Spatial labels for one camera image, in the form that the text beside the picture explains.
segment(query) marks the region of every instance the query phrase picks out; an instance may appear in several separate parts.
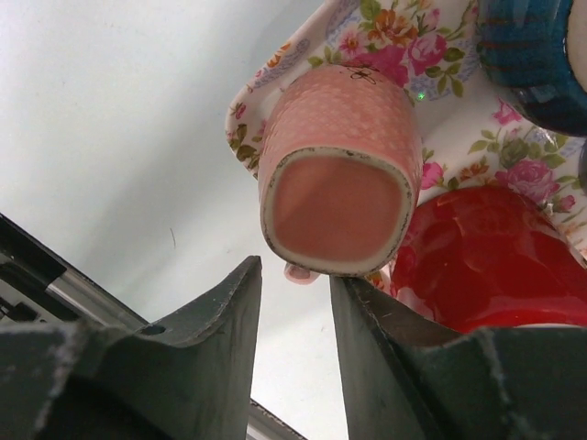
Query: blue mug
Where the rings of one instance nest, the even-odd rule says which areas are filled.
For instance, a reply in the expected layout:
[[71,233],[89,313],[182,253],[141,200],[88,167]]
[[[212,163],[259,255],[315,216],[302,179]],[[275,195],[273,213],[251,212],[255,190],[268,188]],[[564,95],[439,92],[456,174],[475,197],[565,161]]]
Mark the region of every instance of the blue mug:
[[481,66],[500,96],[537,126],[584,138],[585,22],[587,0],[479,0]]

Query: pink cup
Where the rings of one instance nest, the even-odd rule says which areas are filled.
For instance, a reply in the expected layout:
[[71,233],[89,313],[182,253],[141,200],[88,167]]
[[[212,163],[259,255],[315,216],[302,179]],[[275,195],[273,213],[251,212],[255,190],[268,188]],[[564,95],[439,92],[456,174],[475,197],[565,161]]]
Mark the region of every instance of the pink cup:
[[311,70],[283,93],[265,129],[265,240],[306,270],[374,272],[404,237],[421,169],[421,137],[400,87],[368,67]]

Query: floral tray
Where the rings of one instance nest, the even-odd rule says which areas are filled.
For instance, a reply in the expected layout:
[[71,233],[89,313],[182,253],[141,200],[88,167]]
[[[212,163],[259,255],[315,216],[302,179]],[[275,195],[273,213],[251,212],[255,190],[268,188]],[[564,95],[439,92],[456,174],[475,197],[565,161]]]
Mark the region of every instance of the floral tray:
[[424,139],[419,202],[499,184],[544,207],[587,256],[587,197],[577,178],[585,140],[533,126],[502,102],[478,69],[475,0],[328,0],[243,87],[227,141],[256,176],[266,118],[298,76],[361,61],[394,78]]

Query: scratch on table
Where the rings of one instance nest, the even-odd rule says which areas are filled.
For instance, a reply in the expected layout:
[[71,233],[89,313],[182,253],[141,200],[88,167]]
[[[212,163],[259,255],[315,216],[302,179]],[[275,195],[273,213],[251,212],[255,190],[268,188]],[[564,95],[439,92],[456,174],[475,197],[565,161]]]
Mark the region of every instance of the scratch on table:
[[172,238],[173,238],[173,248],[176,249],[177,248],[177,243],[175,242],[175,234],[173,233],[173,229],[169,228],[170,232],[172,233]]

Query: white table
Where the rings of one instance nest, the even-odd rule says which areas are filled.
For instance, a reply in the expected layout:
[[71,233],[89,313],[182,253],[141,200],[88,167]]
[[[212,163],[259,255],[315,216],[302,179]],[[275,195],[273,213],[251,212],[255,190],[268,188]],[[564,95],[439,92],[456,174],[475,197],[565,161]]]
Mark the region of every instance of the white table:
[[227,105],[320,0],[3,0],[0,212],[149,320],[263,258],[252,397],[347,438],[326,278],[265,246]]

